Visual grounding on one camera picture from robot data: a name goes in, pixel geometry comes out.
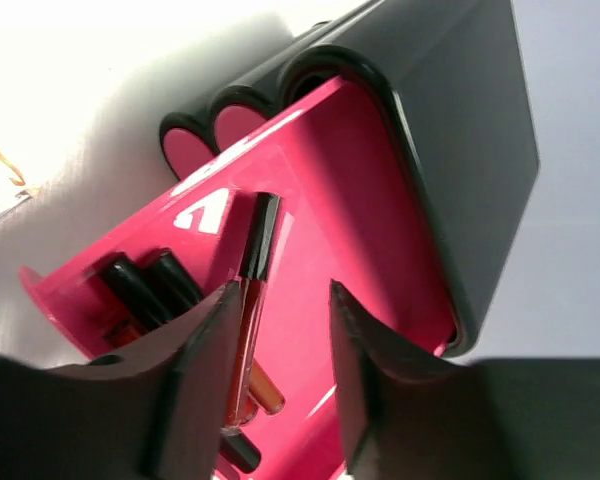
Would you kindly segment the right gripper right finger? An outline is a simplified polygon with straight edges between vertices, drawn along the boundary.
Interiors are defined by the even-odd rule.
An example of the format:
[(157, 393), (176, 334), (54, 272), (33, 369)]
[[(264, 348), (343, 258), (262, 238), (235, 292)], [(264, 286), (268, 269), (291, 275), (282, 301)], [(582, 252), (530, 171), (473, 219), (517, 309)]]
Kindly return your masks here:
[(600, 358), (456, 365), (330, 286), (336, 402), (357, 479), (600, 479)]

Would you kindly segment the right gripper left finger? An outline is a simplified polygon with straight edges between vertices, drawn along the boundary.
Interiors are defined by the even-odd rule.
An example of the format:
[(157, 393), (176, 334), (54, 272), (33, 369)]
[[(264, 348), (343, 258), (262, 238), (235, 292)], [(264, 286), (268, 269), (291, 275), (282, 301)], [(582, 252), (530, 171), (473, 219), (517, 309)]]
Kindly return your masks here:
[(241, 319), (231, 281), (83, 365), (0, 356), (0, 479), (208, 479)]

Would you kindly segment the red lip gloss tube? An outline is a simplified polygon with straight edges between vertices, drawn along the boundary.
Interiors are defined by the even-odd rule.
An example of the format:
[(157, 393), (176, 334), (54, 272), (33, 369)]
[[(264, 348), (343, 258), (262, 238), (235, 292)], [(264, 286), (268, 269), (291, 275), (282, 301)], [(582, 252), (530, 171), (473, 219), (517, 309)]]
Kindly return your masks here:
[(97, 269), (98, 277), (147, 333), (173, 319), (172, 311), (141, 268), (124, 252), (106, 256)]

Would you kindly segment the red lip gloss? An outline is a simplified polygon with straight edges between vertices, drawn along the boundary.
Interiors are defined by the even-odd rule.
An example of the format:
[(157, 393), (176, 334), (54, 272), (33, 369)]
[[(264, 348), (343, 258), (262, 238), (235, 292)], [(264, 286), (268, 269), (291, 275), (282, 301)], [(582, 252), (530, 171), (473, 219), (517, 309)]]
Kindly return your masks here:
[(150, 252), (145, 259), (143, 273), (174, 318), (191, 310), (205, 298), (201, 287), (170, 249)]
[(253, 362), (246, 414), (238, 427), (221, 434), (219, 453), (243, 473), (253, 472), (260, 464), (261, 453), (255, 444), (242, 432), (241, 427), (249, 424), (262, 410), (267, 415), (276, 415), (285, 406), (285, 398), (261, 365)]
[(238, 277), (242, 295), (240, 331), (227, 400), (224, 429), (237, 430), (248, 416), (254, 355), (269, 276), (281, 198), (258, 192)]

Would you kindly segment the pink top drawer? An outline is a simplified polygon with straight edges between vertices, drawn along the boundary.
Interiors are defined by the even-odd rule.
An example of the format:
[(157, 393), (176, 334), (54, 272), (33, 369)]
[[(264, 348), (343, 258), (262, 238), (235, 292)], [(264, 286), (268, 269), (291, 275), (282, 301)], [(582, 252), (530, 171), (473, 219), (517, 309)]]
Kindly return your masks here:
[(281, 198), (255, 357), (286, 404), (247, 436), (257, 479), (334, 479), (343, 470), (329, 290), (343, 283), (386, 325), (440, 355), (455, 330), (446, 282), (412, 183), (382, 114), (359, 85), (334, 78), (239, 140), (47, 276), (19, 276), (83, 354), (107, 351), (126, 317), (96, 278), (109, 253), (172, 250), (205, 292), (236, 277), (255, 195)]

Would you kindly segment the black pink drawer organizer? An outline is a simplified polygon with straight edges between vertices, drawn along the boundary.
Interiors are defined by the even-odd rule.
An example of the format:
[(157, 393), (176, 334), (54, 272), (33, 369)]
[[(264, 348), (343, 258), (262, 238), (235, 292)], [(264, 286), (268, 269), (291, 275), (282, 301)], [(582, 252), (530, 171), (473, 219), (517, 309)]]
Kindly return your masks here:
[(184, 178), (322, 83), (363, 87), (415, 182), (454, 308), (445, 353), (476, 343), (539, 170), (512, 4), (368, 1), (167, 114)]

